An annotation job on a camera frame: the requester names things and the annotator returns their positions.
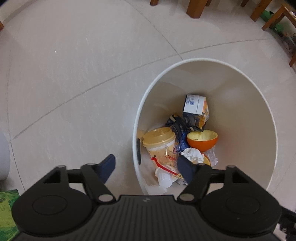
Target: plastic container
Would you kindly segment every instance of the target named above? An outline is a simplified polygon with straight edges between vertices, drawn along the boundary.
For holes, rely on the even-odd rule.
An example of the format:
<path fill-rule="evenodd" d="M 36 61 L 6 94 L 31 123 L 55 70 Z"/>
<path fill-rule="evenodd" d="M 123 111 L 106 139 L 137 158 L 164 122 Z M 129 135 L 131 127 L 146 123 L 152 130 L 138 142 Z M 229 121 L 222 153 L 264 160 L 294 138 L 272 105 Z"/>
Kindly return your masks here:
<path fill-rule="evenodd" d="M 177 180 L 176 177 L 173 177 L 171 174 L 162 170 L 160 167 L 155 170 L 155 176 L 158 179 L 159 186 L 163 188 L 170 187 L 172 183 Z"/>
<path fill-rule="evenodd" d="M 163 155 L 166 148 L 174 151 L 176 135 L 169 127 L 161 127 L 147 132 L 143 136 L 143 146 L 150 156 Z"/>
<path fill-rule="evenodd" d="M 236 165 L 267 188 L 277 157 L 277 136 L 265 98 L 237 68 L 218 60 L 196 58 L 164 70 L 148 87 L 139 105 L 133 130 L 133 160 L 143 193 L 160 193 L 150 188 L 159 185 L 155 167 L 142 145 L 143 134 L 163 126 L 172 113 L 182 115 L 188 93 L 207 98 L 210 118 L 205 128 L 219 135 L 215 146 L 219 162 L 214 168 Z M 184 188 L 173 183 L 163 193 L 178 196 Z"/>

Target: green object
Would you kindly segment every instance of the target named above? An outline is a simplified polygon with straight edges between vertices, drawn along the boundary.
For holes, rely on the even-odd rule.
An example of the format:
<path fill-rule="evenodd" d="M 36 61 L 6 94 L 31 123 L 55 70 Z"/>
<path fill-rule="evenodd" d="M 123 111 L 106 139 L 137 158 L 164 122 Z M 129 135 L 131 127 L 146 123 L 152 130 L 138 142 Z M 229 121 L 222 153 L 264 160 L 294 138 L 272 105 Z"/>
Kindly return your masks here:
<path fill-rule="evenodd" d="M 261 18 L 267 22 L 273 15 L 274 13 L 271 11 L 266 11 L 264 10 L 263 13 L 261 14 Z M 275 31 L 277 34 L 282 33 L 284 30 L 284 27 L 281 24 L 275 25 L 275 27 L 272 28 L 273 31 Z"/>
<path fill-rule="evenodd" d="M 0 241 L 12 240 L 18 234 L 11 208 L 19 196 L 17 190 L 0 192 Z"/>

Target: yellow cup lid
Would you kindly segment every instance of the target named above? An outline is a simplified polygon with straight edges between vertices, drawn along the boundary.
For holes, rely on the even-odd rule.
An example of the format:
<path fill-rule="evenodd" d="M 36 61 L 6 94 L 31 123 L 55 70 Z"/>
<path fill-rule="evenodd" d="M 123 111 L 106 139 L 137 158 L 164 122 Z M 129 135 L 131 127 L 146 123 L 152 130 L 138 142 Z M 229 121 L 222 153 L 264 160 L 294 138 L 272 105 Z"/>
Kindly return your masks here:
<path fill-rule="evenodd" d="M 143 146 L 163 145 L 176 138 L 175 133 L 169 127 L 161 127 L 147 132 L 143 135 Z"/>

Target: tiled floor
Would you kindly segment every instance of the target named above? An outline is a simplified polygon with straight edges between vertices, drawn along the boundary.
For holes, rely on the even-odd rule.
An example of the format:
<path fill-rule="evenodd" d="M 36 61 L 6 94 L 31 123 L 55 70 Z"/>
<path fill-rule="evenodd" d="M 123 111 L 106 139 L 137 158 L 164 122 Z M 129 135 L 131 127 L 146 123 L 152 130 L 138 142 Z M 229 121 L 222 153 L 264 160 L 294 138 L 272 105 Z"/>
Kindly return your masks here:
<path fill-rule="evenodd" d="M 115 154 L 107 182 L 116 195 L 140 194 L 131 139 L 153 79 L 192 57 L 223 60 L 266 97 L 279 141 L 269 191 L 296 208 L 296 78 L 276 36 L 239 1 L 213 0 L 200 19 L 188 0 L 37 0 L 0 33 L 0 128 L 11 141 L 3 184 L 28 189 L 51 168 L 78 168 Z"/>

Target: circular pad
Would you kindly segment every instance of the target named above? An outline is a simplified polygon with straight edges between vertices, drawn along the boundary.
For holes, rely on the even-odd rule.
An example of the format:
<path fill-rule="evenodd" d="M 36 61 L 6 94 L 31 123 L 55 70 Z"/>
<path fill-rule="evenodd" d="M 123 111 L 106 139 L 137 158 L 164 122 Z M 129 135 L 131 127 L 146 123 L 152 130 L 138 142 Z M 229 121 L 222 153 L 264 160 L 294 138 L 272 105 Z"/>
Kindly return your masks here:
<path fill-rule="evenodd" d="M 92 202 L 84 193 L 47 184 L 28 190 L 12 208 L 19 230 L 34 236 L 68 233 L 84 223 L 92 212 Z"/>
<path fill-rule="evenodd" d="M 279 203 L 269 193 L 241 184 L 209 193 L 200 207 L 208 223 L 232 236 L 269 232 L 281 215 Z"/>

